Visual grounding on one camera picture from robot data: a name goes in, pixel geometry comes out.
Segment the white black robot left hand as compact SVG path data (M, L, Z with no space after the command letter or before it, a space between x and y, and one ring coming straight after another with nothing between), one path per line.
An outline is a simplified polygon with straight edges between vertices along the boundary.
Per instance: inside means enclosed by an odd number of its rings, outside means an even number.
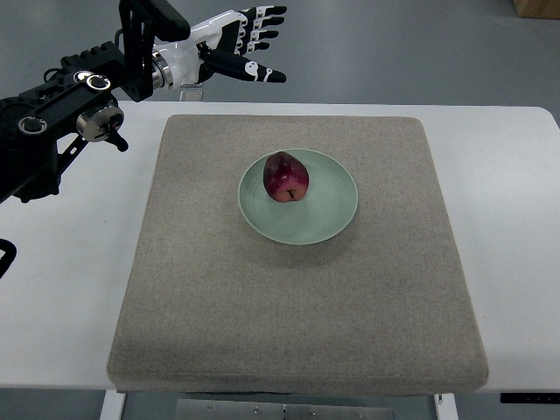
M286 82L284 73L248 57L270 47L286 11L280 5L228 10L193 26L186 40L155 45L153 87L172 90L198 85L214 74L239 81Z

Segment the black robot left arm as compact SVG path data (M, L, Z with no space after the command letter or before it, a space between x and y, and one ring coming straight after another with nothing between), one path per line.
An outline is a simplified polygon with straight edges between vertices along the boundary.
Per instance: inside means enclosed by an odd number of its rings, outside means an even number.
M128 149L113 90L135 102L152 96L155 39L186 40L191 27L166 1L121 1L119 14L114 40L61 59L43 84L2 99L2 200L58 194L62 173L89 142Z

